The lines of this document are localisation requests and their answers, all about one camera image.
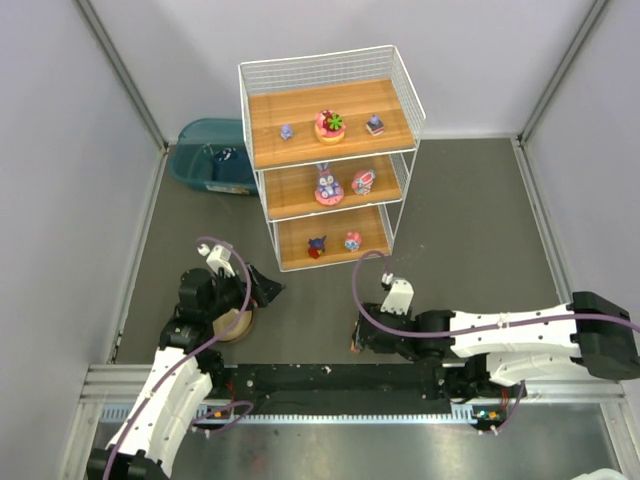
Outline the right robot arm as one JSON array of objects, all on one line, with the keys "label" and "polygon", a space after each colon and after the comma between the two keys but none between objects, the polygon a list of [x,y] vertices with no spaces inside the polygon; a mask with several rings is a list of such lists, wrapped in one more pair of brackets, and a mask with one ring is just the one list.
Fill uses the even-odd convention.
[{"label": "right robot arm", "polygon": [[566,304],[516,313],[428,310],[365,302],[354,352],[397,354],[433,373],[440,396],[466,402],[517,395],[521,382],[575,368],[609,381],[635,380],[639,352],[629,313],[589,291]]}]

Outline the purple bunny pink donut toy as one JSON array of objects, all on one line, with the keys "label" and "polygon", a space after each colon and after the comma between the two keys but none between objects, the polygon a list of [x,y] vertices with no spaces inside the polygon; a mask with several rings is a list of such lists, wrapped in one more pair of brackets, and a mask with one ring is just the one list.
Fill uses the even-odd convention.
[{"label": "purple bunny pink donut toy", "polygon": [[316,201],[323,206],[335,206],[344,198],[344,189],[336,177],[331,173],[328,163],[316,165],[318,177],[314,196]]}]

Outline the small purple cake toy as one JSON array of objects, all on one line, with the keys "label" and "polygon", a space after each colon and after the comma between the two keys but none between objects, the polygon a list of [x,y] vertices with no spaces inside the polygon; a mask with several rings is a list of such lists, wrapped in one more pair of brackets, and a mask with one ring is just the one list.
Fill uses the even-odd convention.
[{"label": "small purple cake toy", "polygon": [[369,118],[366,128],[372,136],[381,135],[385,131],[385,125],[378,115],[372,115]]}]

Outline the small purple blob toy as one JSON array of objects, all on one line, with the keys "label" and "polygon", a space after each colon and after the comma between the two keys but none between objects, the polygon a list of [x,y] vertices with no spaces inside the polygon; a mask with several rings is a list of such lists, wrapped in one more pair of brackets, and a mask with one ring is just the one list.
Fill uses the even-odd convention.
[{"label": "small purple blob toy", "polygon": [[294,132],[290,124],[285,124],[281,127],[280,136],[284,141],[287,141],[293,138]]}]

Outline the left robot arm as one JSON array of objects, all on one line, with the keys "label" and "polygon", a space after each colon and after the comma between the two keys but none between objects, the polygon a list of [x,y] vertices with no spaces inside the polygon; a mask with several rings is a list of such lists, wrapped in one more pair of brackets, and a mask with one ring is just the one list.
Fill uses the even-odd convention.
[{"label": "left robot arm", "polygon": [[194,268],[181,276],[179,301],[160,335],[151,371],[136,402],[107,446],[91,451],[89,479],[168,479],[201,402],[225,387],[221,354],[203,346],[214,322],[267,307],[285,286],[246,266],[242,281],[229,267]]}]

